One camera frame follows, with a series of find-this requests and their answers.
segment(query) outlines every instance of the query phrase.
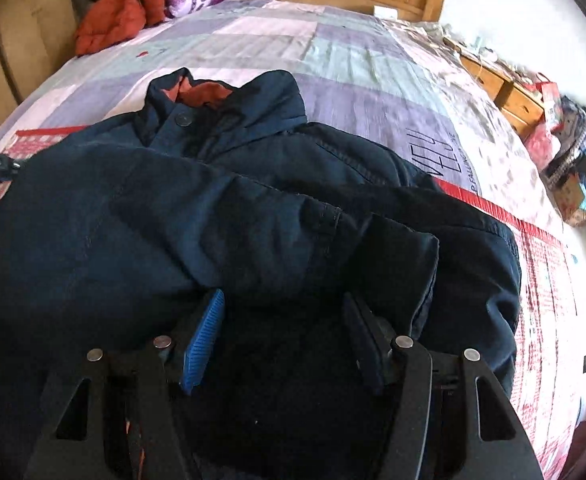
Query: drawer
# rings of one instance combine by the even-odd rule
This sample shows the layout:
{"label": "drawer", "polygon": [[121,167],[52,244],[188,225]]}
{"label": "drawer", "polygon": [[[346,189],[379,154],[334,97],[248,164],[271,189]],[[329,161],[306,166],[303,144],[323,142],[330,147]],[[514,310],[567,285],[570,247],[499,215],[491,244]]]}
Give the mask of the drawer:
{"label": "drawer", "polygon": [[505,110],[505,108],[500,111],[502,112],[502,115],[509,121],[511,126],[513,126],[513,129],[518,134],[518,137],[522,140],[522,142],[524,142],[526,138],[529,137],[529,134],[533,131],[536,124],[529,124],[526,121],[523,121],[519,117],[513,115],[509,110]]}
{"label": "drawer", "polygon": [[511,90],[502,110],[510,112],[530,126],[536,126],[544,115],[544,108],[517,88]]}
{"label": "drawer", "polygon": [[468,70],[468,73],[478,82],[478,84],[489,95],[491,101],[496,100],[497,94],[500,93],[504,80],[491,72],[486,67],[481,66],[473,60],[462,57],[462,65]]}

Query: wall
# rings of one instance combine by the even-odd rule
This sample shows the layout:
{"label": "wall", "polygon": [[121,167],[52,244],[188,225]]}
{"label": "wall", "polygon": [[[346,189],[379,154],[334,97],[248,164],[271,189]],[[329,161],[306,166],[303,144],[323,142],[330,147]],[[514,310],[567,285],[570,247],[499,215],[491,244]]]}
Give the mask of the wall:
{"label": "wall", "polygon": [[586,17],[573,0],[444,0],[440,21],[586,105]]}

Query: dark blue jacket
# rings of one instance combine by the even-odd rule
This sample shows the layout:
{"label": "dark blue jacket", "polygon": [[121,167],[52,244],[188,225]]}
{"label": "dark blue jacket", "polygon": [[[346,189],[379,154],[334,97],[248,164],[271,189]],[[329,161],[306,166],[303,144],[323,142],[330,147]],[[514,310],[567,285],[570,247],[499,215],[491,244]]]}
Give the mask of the dark blue jacket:
{"label": "dark blue jacket", "polygon": [[387,148],[308,123],[287,72],[228,87],[216,110],[173,102],[180,76],[200,83],[154,80],[143,110],[33,156],[0,201],[4,469],[23,471],[52,367],[137,348],[214,287],[228,313],[208,380],[176,406],[218,462],[307,477],[317,453],[348,478],[379,445],[388,412],[361,384],[345,290],[429,349],[478,349],[510,391],[520,268],[505,225]]}

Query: bed sheet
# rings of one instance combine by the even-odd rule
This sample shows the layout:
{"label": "bed sheet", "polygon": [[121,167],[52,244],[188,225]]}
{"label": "bed sheet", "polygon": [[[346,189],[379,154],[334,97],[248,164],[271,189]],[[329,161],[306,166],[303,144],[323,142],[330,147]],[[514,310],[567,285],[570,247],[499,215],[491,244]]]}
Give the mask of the bed sheet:
{"label": "bed sheet", "polygon": [[288,70],[310,121],[384,144],[465,190],[467,199],[496,204],[529,226],[510,222],[523,270],[512,404],[545,478],[557,478],[581,372],[570,352],[576,313],[557,241],[563,224],[520,140],[462,65],[413,25],[333,7],[226,0],[70,60],[0,127],[0,152],[27,156],[61,138],[19,130],[92,124],[139,110],[149,81],[183,66],[195,78],[233,86],[266,70]]}

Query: metal screw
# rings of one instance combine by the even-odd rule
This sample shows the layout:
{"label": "metal screw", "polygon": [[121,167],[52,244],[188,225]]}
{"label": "metal screw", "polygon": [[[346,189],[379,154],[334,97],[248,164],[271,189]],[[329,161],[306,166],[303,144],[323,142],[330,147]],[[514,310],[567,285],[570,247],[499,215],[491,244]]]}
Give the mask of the metal screw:
{"label": "metal screw", "polygon": [[102,351],[101,348],[94,348],[93,350],[89,350],[88,353],[86,354],[86,358],[91,362],[97,362],[100,359],[102,359],[104,355],[104,352]]}
{"label": "metal screw", "polygon": [[159,335],[155,339],[153,339],[153,346],[158,350],[162,350],[164,348],[169,348],[172,343],[172,339],[170,336],[167,335]]}
{"label": "metal screw", "polygon": [[395,338],[395,344],[400,348],[411,348],[413,346],[413,339],[407,335],[399,335]]}
{"label": "metal screw", "polygon": [[480,352],[478,352],[474,348],[467,348],[464,351],[464,357],[466,357],[469,361],[477,363],[478,361],[480,361]]}

